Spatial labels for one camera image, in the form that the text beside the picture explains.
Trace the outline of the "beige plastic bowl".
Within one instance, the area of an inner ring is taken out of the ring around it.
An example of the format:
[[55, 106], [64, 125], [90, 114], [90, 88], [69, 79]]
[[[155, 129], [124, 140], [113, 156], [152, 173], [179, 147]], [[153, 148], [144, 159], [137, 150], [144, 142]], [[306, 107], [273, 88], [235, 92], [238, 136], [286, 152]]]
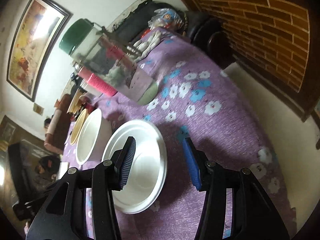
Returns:
[[75, 122], [75, 125], [73, 127], [73, 130], [71, 132], [71, 138], [70, 138], [71, 145], [75, 145], [77, 143], [78, 137], [79, 137], [81, 129], [82, 129], [82, 126], [85, 123], [88, 115], [89, 115], [88, 114], [88, 110], [84, 109], [80, 113], [80, 115], [78, 116], [78, 118], [77, 118], [77, 120]]

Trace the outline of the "framed wall painting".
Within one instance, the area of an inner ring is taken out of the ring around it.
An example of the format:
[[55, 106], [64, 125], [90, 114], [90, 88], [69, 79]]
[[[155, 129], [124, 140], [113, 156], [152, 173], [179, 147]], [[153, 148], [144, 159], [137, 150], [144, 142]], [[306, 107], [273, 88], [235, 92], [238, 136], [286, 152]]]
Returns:
[[53, 0], [29, 0], [10, 47], [7, 82], [34, 102], [48, 57], [73, 14]]

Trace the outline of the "brick pattern cabinet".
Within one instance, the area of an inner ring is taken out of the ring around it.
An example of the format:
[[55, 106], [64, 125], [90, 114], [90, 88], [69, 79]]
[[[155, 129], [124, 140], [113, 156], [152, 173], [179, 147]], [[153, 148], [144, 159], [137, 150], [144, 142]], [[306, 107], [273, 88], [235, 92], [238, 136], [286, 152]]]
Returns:
[[319, 0], [182, 0], [217, 18], [235, 57], [306, 120], [319, 102]]

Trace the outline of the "large white foam bowl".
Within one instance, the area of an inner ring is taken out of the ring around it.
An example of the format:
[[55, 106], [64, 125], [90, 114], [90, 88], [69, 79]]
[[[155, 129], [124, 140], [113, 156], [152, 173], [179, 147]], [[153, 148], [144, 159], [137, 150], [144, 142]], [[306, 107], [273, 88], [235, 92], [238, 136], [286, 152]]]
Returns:
[[101, 161], [111, 136], [111, 123], [103, 118], [100, 109], [95, 109], [81, 128], [76, 146], [76, 162], [84, 165], [88, 161]]

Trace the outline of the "small white foam bowl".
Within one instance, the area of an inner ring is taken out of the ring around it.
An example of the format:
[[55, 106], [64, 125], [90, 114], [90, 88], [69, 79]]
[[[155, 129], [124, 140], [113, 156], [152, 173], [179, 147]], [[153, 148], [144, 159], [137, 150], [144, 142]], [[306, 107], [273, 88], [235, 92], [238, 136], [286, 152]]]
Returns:
[[123, 148], [128, 137], [136, 140], [136, 152], [127, 184], [113, 191], [115, 208], [125, 214], [148, 209], [159, 196], [167, 175], [167, 150], [158, 128], [149, 121], [131, 120], [121, 125], [108, 141], [102, 161]]

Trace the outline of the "pink knit sleeve bottle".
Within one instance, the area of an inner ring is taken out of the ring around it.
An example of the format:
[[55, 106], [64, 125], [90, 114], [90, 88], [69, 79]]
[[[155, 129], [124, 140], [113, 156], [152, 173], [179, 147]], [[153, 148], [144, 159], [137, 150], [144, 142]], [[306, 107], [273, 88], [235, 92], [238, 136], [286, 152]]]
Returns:
[[113, 97], [117, 94], [112, 86], [83, 66], [80, 66], [78, 76], [82, 78], [80, 87], [96, 97], [100, 97], [102, 94]]

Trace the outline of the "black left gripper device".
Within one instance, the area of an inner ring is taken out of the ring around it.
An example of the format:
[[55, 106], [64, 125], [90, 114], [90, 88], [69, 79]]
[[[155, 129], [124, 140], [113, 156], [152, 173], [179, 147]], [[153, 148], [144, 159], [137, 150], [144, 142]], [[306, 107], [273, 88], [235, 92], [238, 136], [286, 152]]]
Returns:
[[58, 154], [48, 152], [26, 140], [8, 147], [11, 178], [17, 194], [17, 201], [12, 205], [12, 209], [20, 221], [34, 219], [55, 183], [40, 189], [34, 183], [34, 168], [42, 157], [48, 155], [61, 159]]

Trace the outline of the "white work gloves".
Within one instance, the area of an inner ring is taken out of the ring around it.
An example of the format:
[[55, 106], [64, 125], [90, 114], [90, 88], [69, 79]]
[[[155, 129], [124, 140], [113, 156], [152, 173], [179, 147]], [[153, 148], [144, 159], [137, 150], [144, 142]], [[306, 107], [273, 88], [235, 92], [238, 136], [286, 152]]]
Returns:
[[146, 41], [142, 39], [138, 40], [133, 46], [138, 49], [142, 54], [134, 59], [134, 62], [137, 63], [145, 59], [149, 53], [160, 44], [162, 33], [157, 30], [153, 32]]

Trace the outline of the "stack of beige bowls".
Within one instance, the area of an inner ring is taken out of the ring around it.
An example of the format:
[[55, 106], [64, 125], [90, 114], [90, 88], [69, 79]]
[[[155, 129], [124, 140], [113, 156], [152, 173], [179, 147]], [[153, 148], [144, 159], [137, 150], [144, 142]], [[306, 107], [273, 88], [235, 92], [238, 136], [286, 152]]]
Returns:
[[67, 113], [74, 114], [81, 106], [80, 96], [83, 95], [83, 92], [80, 89], [77, 89], [76, 93], [74, 94], [72, 101], [68, 107]]

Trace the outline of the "clear jar green lid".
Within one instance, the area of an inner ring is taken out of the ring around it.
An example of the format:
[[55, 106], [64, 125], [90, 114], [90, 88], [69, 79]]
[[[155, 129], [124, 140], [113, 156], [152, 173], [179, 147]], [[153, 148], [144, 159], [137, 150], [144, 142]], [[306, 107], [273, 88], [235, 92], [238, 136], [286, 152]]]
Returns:
[[156, 97], [156, 81], [129, 58], [142, 53], [104, 26], [81, 18], [67, 29], [59, 48], [137, 104], [147, 105]]

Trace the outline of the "seated person dark clothes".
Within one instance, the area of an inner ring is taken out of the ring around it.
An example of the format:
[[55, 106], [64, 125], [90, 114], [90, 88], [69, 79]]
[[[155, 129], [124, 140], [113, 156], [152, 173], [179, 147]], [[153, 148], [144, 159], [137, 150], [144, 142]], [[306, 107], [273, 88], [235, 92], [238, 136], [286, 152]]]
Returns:
[[37, 188], [44, 188], [56, 180], [61, 160], [58, 156], [42, 157], [34, 168], [34, 183]]

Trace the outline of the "purple floral tablecloth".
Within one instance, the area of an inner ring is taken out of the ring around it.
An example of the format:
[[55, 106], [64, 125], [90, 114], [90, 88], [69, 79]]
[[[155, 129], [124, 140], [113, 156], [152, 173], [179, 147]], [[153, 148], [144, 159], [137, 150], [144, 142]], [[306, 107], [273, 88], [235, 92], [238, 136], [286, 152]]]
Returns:
[[113, 129], [143, 119], [161, 132], [168, 171], [157, 200], [136, 215], [117, 212], [123, 239], [193, 239], [205, 194], [191, 183], [182, 152], [190, 137], [222, 167], [249, 168], [276, 206], [290, 236], [297, 232], [284, 176], [273, 146], [252, 107], [228, 75], [177, 33], [160, 29], [161, 41], [139, 62], [158, 82], [158, 94], [140, 106], [122, 94], [94, 99]]

